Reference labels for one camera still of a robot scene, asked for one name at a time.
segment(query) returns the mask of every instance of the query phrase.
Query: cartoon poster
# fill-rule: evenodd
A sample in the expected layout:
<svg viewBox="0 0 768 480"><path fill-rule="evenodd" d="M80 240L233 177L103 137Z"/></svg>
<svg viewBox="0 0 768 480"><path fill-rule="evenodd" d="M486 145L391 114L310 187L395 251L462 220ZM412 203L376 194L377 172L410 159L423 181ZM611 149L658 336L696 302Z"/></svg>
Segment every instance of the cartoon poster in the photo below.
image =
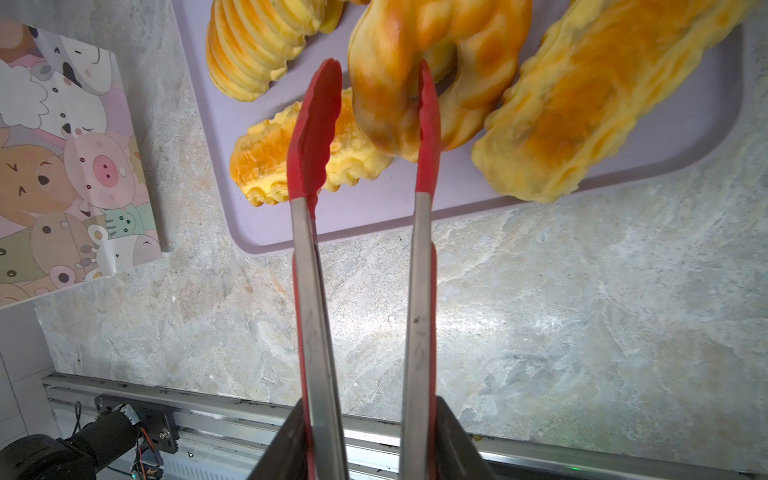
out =
<svg viewBox="0 0 768 480"><path fill-rule="evenodd" d="M160 257L114 54L0 19L0 307Z"/></svg>

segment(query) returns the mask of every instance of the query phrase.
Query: golden brown crust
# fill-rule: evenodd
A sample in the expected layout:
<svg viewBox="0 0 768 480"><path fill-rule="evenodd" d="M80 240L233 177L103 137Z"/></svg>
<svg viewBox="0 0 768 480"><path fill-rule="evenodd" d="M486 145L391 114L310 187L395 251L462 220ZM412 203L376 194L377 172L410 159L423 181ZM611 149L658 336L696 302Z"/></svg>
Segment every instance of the golden brown crust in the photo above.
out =
<svg viewBox="0 0 768 480"><path fill-rule="evenodd" d="M331 0L325 31L341 14L340 0ZM206 38L211 81L224 94L252 101L287 70L314 35L325 15L326 0L214 0Z"/></svg>
<svg viewBox="0 0 768 480"><path fill-rule="evenodd" d="M349 40L360 129L381 151L415 161L419 118L409 96L414 65L449 38L461 61L440 95L442 143L445 150L465 143L511 84L530 22L531 0L376 0Z"/></svg>
<svg viewBox="0 0 768 480"><path fill-rule="evenodd" d="M230 176L255 207L288 199L286 159L300 109L301 102L290 105L271 120L249 128L235 143ZM358 129L350 89L342 92L330 153L323 185L329 191L338 190L341 184L355 185L360 178L375 180L392 163L392 158L376 150Z"/></svg>
<svg viewBox="0 0 768 480"><path fill-rule="evenodd" d="M501 194L551 202L615 154L752 0L577 0L485 121L472 160Z"/></svg>

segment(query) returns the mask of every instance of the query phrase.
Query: bread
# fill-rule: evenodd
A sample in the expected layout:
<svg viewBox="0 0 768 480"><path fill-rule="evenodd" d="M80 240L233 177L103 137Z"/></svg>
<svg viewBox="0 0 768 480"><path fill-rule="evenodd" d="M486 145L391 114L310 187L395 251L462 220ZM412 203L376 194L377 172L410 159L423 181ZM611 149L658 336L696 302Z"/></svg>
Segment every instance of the bread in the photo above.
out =
<svg viewBox="0 0 768 480"><path fill-rule="evenodd" d="M434 44L432 47L423 51L414 60L414 68L416 65L424 59L429 65L429 70L432 73L432 79L435 83L440 82L450 73L455 67L457 62L456 56L456 44L450 38L443 38L441 41ZM417 98L419 96L419 78L413 77L410 85L408 86L408 96L410 98Z"/></svg>
<svg viewBox="0 0 768 480"><path fill-rule="evenodd" d="M442 145L464 144L512 83L530 24L531 0L375 0L349 40L360 130L385 154L416 161L415 66L447 39L461 61L439 98Z"/></svg>
<svg viewBox="0 0 768 480"><path fill-rule="evenodd" d="M275 118L248 129L235 143L230 176L255 207L288 200L286 158L301 102L290 105ZM360 178L375 180L392 158L382 154L360 133L352 110L352 91L342 91L336 135L330 146L323 188L336 191L341 184L356 185Z"/></svg>
<svg viewBox="0 0 768 480"><path fill-rule="evenodd" d="M287 62L319 29L339 23L342 0L214 0L206 38L211 81L224 94L253 101L282 77Z"/></svg>
<svg viewBox="0 0 768 480"><path fill-rule="evenodd" d="M615 154L753 0L577 0L485 120L472 160L489 184L552 202Z"/></svg>

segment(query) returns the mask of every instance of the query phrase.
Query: gray stone countertop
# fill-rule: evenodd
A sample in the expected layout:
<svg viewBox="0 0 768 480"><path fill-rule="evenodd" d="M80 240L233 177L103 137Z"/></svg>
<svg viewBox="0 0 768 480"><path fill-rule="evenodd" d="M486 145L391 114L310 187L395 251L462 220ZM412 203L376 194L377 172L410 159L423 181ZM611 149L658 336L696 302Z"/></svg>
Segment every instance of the gray stone countertop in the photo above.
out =
<svg viewBox="0 0 768 480"><path fill-rule="evenodd" d="M161 261L39 299L59 372L293 404L290 255L220 213L167 0L16 0L0 15L114 51ZM756 95L675 177L435 225L438 392L464 427L768 471L768 8ZM343 411L399 419L409 231L323 245Z"/></svg>

